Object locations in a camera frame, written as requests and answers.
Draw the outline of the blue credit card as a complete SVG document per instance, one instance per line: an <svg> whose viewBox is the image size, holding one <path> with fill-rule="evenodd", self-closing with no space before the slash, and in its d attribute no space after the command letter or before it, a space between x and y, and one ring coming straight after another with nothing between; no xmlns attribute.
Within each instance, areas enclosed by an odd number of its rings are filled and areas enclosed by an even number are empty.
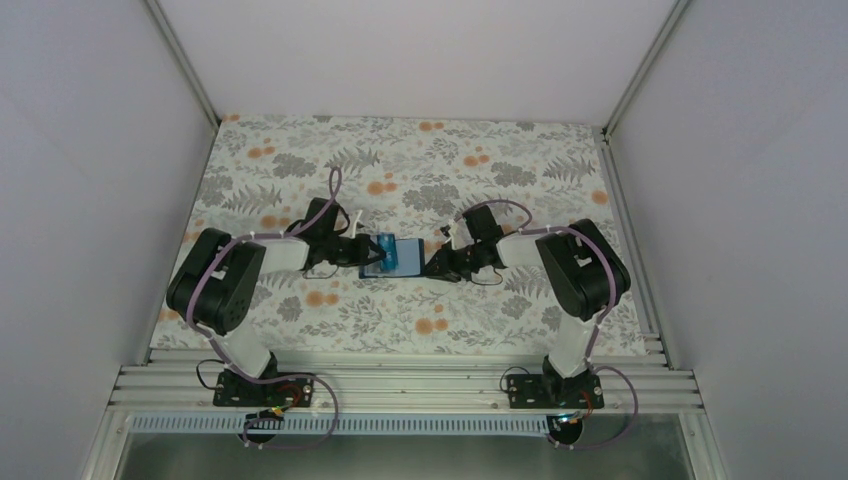
<svg viewBox="0 0 848 480"><path fill-rule="evenodd" d="M381 233L375 237L382 251L382 257L369 267L375 274L393 274L399 266L397 240L392 233Z"/></svg>

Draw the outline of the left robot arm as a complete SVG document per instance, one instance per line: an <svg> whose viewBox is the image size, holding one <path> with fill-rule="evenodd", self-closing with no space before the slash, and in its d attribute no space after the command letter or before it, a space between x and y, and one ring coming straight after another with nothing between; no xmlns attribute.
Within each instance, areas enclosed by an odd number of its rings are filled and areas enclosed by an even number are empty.
<svg viewBox="0 0 848 480"><path fill-rule="evenodd" d="M167 307L209 341L252 404L270 402L279 382L274 354L247 319L260 276L307 272L323 262L353 268L385 260L385 249L354 227L337 201L314 198L305 217L281 232L234 237L215 228L202 231L174 274Z"/></svg>

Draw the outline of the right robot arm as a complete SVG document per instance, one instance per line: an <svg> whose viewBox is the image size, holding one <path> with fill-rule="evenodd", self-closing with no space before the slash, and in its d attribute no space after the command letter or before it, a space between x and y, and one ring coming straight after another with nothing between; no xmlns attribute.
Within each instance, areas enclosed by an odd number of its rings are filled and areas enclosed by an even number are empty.
<svg viewBox="0 0 848 480"><path fill-rule="evenodd" d="M508 233L497 223L492 200L462 212L458 220L471 242L453 246L454 224L442 229L449 243L441 246L423 266L422 275L452 283L470 282L481 269L497 271L539 267L567 317L542 366L541 391L555 407L578 397L593 374L592 352L601 326L624 293L631 278L623 261L597 225L582 219L569 226L546 226Z"/></svg>

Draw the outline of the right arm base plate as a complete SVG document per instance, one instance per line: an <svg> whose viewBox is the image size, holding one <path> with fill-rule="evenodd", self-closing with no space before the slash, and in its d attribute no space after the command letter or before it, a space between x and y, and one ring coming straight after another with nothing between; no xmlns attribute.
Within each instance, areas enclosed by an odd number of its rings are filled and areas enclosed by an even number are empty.
<svg viewBox="0 0 848 480"><path fill-rule="evenodd" d="M541 374L510 374L506 391L511 409L601 409L603 389L596 375L558 379Z"/></svg>

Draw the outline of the blue card holder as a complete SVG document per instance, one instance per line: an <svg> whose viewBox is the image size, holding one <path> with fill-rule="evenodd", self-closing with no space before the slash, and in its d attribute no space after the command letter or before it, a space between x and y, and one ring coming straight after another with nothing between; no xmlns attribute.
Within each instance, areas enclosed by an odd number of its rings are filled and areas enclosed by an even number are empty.
<svg viewBox="0 0 848 480"><path fill-rule="evenodd" d="M422 238L398 238L392 233L381 233L373 235L372 239L386 253L386 257L375 263L361 266L360 279L423 276L425 261Z"/></svg>

